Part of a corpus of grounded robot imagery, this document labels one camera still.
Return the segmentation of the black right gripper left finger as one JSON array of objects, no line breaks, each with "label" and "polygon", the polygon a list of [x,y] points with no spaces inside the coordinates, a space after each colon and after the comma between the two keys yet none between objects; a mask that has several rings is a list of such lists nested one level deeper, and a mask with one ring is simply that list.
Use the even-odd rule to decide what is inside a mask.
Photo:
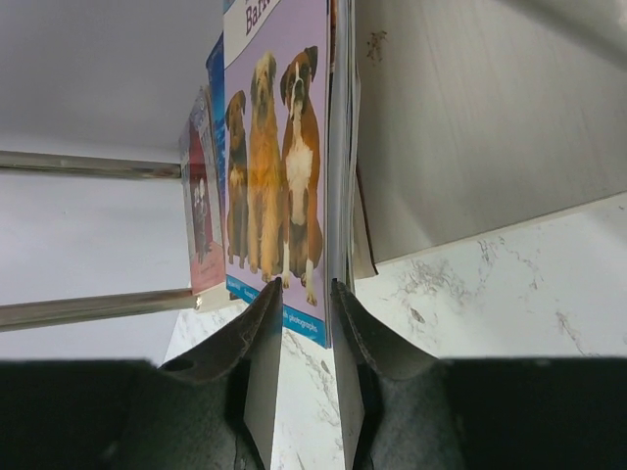
[{"label": "black right gripper left finger", "polygon": [[5,469],[266,469],[283,293],[267,284],[187,352],[1,365]]}]

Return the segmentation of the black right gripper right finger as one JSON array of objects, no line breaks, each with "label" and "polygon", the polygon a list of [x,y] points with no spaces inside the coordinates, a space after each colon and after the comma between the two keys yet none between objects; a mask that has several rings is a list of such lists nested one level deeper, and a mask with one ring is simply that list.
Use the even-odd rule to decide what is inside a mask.
[{"label": "black right gripper right finger", "polygon": [[355,367],[342,392],[351,469],[622,469],[622,357],[439,359],[342,282],[333,309]]}]

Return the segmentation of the Jane Eyre book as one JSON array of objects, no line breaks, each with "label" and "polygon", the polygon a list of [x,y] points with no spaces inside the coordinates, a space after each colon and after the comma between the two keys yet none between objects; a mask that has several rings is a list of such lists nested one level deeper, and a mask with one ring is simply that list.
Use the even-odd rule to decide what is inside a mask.
[{"label": "Jane Eyre book", "polygon": [[220,195],[220,208],[225,215],[225,123],[224,123],[224,48],[223,34],[214,45],[207,61],[206,69],[211,91],[212,123],[217,157],[217,177]]}]

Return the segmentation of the Why Do Dogs Bark book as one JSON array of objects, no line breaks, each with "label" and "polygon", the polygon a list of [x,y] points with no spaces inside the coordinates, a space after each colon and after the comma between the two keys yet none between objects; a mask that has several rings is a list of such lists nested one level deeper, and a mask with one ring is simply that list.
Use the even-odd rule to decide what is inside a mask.
[{"label": "Why Do Dogs Bark book", "polygon": [[324,348],[351,210],[350,1],[233,1],[223,12],[226,286],[280,281],[283,324]]}]

